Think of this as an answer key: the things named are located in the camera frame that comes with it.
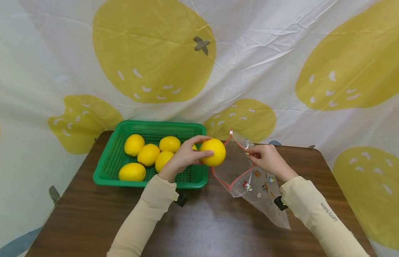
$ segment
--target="tabletop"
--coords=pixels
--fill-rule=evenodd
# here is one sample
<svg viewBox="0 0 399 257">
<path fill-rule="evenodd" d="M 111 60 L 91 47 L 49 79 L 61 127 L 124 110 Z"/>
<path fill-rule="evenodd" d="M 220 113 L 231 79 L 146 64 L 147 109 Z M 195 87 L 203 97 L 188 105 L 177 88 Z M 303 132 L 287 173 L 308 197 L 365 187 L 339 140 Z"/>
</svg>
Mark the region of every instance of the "tabletop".
<svg viewBox="0 0 399 257">
<path fill-rule="evenodd" d="M 96 185 L 92 175 L 112 131 L 97 139 L 45 223 L 26 257 L 104 257 L 141 188 Z M 288 164 L 309 179 L 354 234 L 376 256 L 322 154 L 313 148 L 276 146 Z M 325 256 L 320 244 L 287 209 L 291 230 L 273 225 L 243 198 L 233 198 L 208 174 L 200 190 L 184 192 L 184 207 L 172 204 L 158 222 L 143 257 L 313 257 Z"/>
</svg>

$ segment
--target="green plastic basket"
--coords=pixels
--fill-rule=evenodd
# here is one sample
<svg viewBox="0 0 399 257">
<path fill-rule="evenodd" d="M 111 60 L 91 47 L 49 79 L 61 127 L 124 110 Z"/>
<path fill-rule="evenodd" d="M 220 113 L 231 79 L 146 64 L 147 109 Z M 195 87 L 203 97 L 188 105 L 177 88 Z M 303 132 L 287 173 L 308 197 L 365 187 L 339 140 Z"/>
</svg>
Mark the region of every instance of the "green plastic basket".
<svg viewBox="0 0 399 257">
<path fill-rule="evenodd" d="M 127 163 L 137 162 L 124 152 L 126 139 L 132 134 L 141 135 L 145 144 L 159 145 L 165 136 L 175 136 L 181 143 L 196 135 L 205 135 L 206 129 L 201 124 L 155 121 L 123 121 L 120 122 L 105 146 L 94 172 L 94 182 L 103 186 L 145 187 L 148 181 L 157 174 L 155 167 L 146 167 L 144 181 L 120 181 L 119 170 Z M 205 165 L 188 166 L 175 178 L 177 188 L 194 189 L 204 187 L 208 181 L 208 167 Z"/>
</svg>

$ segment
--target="long sleeve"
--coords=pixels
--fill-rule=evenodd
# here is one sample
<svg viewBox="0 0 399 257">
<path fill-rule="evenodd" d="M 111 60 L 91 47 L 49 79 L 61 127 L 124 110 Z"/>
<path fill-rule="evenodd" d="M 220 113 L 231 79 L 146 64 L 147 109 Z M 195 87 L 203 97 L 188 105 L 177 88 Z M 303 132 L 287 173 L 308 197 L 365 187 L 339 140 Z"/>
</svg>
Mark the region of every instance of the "long sleeve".
<svg viewBox="0 0 399 257">
<path fill-rule="evenodd" d="M 154 176 L 115 236 L 107 257 L 139 257 L 156 223 L 178 198 L 176 184 Z"/>
<path fill-rule="evenodd" d="M 280 187 L 282 201 L 318 239 L 329 257 L 369 256 L 311 181 L 296 177 Z"/>
</svg>

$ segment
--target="basket rim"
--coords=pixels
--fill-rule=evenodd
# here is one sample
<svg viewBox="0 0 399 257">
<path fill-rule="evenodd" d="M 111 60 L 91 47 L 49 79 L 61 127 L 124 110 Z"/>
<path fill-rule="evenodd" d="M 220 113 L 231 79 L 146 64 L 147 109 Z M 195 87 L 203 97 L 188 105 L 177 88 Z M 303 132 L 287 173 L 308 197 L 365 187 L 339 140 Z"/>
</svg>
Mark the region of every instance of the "basket rim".
<svg viewBox="0 0 399 257">
<path fill-rule="evenodd" d="M 101 179 L 99 177 L 99 173 L 102 170 L 102 167 L 105 164 L 105 161 L 107 160 L 108 155 L 110 154 L 110 149 L 112 149 L 113 144 L 116 141 L 116 137 L 120 131 L 121 126 L 125 124 L 144 124 L 144 125 L 169 125 L 169 126 L 177 126 L 177 127 L 199 127 L 201 129 L 201 135 L 206 135 L 206 128 L 202 124 L 192 124 L 192 123 L 180 123 L 180 122 L 161 122 L 161 121 L 131 121 L 131 120 L 126 120 L 126 121 L 121 121 L 118 123 L 113 130 L 113 133 L 111 134 L 107 144 L 105 145 L 105 148 L 101 154 L 101 157 L 99 157 L 97 166 L 95 168 L 94 174 L 92 176 L 93 181 L 95 184 L 100 185 L 100 186 L 116 186 L 116 187 L 145 187 L 148 184 L 148 181 L 119 181 L 119 180 L 107 180 L 107 179 Z M 180 182 L 176 183 L 177 189 L 200 189 L 204 187 L 207 182 L 208 182 L 208 166 L 206 165 L 201 165 L 201 176 L 202 180 L 199 182 Z"/>
</svg>

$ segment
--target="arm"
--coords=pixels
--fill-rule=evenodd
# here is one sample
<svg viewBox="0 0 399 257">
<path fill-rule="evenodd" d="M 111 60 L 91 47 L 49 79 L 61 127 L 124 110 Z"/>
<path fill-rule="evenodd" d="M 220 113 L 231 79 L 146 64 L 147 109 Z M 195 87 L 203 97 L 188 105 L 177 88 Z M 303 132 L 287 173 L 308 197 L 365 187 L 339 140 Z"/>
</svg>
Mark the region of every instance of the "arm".
<svg viewBox="0 0 399 257">
<path fill-rule="evenodd" d="M 324 196 L 285 162 L 272 145 L 248 149 L 249 160 L 285 182 L 280 187 L 283 202 L 318 239 L 329 257 L 367 257 L 353 234 L 332 211 Z"/>
<path fill-rule="evenodd" d="M 148 182 L 140 200 L 116 234 L 106 256 L 140 256 L 156 223 L 168 211 L 170 204 L 178 198 L 175 189 L 175 183 L 170 183 L 155 175 Z"/>
<path fill-rule="evenodd" d="M 318 239 L 327 256 L 368 256 L 311 181 L 298 176 L 280 191 L 283 202 Z"/>
<path fill-rule="evenodd" d="M 175 176 L 186 166 L 197 165 L 201 158 L 213 155 L 212 151 L 194 152 L 192 149 L 194 144 L 209 139 L 208 136 L 194 136 L 186 140 L 161 172 L 148 182 L 140 200 L 116 234 L 107 257 L 139 257 L 142 254 L 156 223 L 179 196 L 175 192 Z"/>
</svg>

